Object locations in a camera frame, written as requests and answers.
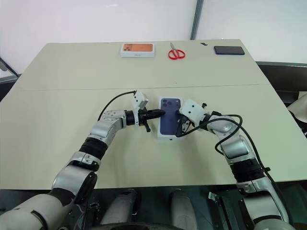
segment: table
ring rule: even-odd
[[[208,44],[201,45],[206,52],[193,49],[200,42]],[[239,40],[173,43],[180,49],[184,46],[186,60],[167,59],[169,42],[156,42],[153,59],[127,61],[118,57],[119,43],[44,47],[0,103],[0,188],[50,189],[104,105],[115,95],[135,89],[133,84],[150,99],[148,109],[158,107],[160,96],[175,96],[205,102],[211,111],[240,114],[276,181],[306,179],[305,137],[247,50],[243,47],[246,55],[240,57],[216,57],[213,53],[214,45],[243,44]],[[109,56],[112,65],[94,61],[100,46],[108,51],[102,57]],[[72,50],[86,53],[88,58],[92,53],[93,58],[86,59],[87,66],[83,66],[80,57],[69,54]],[[127,67],[126,75],[122,75],[123,70],[112,69],[120,62]],[[69,68],[74,74],[68,74]],[[178,69],[190,74],[185,77]],[[96,73],[103,70],[99,78]],[[152,79],[154,71],[159,73],[156,80]],[[130,109],[130,99],[126,95],[115,100],[109,109]],[[203,131],[192,133],[184,141],[159,141],[157,120],[149,125],[151,133],[136,126],[117,133],[97,172],[97,188],[235,183],[225,159],[214,150],[218,141],[215,135]]]

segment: phone image on box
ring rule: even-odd
[[[165,114],[158,121],[159,139],[174,140],[178,139],[175,134],[178,128],[180,115],[177,113],[181,107],[181,99],[176,97],[161,97],[159,108],[165,111]]]
[[[153,58],[154,43],[124,43],[120,55],[122,58]]]

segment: floor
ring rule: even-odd
[[[284,183],[282,187],[286,202],[289,205],[293,219],[298,223],[307,224],[307,181],[301,183]],[[227,230],[227,221],[222,207],[208,199],[209,191],[228,199],[231,204],[232,212],[237,222],[237,229],[245,229],[242,216],[238,207],[238,202],[242,195],[234,187],[229,186],[178,186],[178,187],[144,187],[135,188],[140,195],[137,215],[133,217],[136,222],[149,222],[170,225],[169,195],[175,188],[180,188],[190,197],[194,207],[200,230]],[[86,229],[89,229],[93,223],[97,225],[107,207],[117,197],[118,194],[126,189],[95,189],[89,199],[88,215],[86,218]],[[0,190],[0,214],[10,210],[28,198],[48,191],[18,191],[18,190]],[[78,230],[82,218],[78,219],[84,206],[74,206],[62,223],[62,226],[69,227],[72,230]]]

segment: silver robot arm segment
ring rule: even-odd
[[[179,112],[195,126],[217,118],[233,120],[232,117],[217,112],[209,113],[205,106],[200,106],[191,99],[183,104]],[[218,120],[202,129],[214,133],[219,140],[223,140],[236,128],[237,125],[230,121]],[[241,210],[248,213],[249,221],[253,225],[265,219],[277,219],[288,223],[287,211],[247,140],[236,132],[221,143],[221,149],[237,181],[237,188],[245,195]]]
[[[2,230],[56,229],[74,204],[91,194],[101,159],[116,132],[127,126],[125,111],[107,111],[92,128],[80,150],[56,176],[52,190],[23,202],[0,216]]]

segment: red scissors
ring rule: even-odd
[[[182,59],[186,56],[186,53],[180,49],[176,49],[173,43],[171,43],[171,47],[172,49],[168,52],[168,57],[170,59],[177,60],[177,59]]]

